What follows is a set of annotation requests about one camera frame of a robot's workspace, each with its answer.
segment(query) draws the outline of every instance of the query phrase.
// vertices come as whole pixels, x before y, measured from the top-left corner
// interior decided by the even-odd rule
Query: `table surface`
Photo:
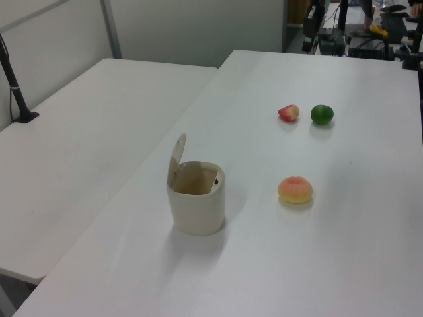
[[[105,59],[0,133],[0,273],[38,284],[217,69]]]
[[[283,122],[293,103],[299,119]],[[316,104],[334,109],[329,126],[312,124]],[[225,171],[211,236],[173,226],[183,132],[182,162]],[[289,176],[310,181],[311,202],[278,201]],[[419,316],[422,190],[415,72],[234,51],[15,316]]]

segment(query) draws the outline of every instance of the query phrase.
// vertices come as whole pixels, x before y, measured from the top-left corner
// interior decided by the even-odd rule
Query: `person's hand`
[[[417,17],[422,11],[423,3],[415,3],[411,7],[411,15]]]

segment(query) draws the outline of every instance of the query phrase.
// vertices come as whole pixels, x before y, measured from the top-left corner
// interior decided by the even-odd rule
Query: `lime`
[[[324,104],[318,104],[311,109],[311,119],[317,125],[328,124],[333,119],[333,109]]]

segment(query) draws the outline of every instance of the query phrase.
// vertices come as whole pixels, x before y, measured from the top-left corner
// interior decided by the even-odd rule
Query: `red apple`
[[[285,121],[293,121],[298,118],[299,108],[295,104],[290,104],[278,111],[279,117]]]

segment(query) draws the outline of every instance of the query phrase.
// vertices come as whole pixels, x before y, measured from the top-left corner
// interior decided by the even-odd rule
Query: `toy peach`
[[[280,199],[288,203],[306,203],[311,199],[313,188],[305,178],[292,176],[282,180],[278,194]]]

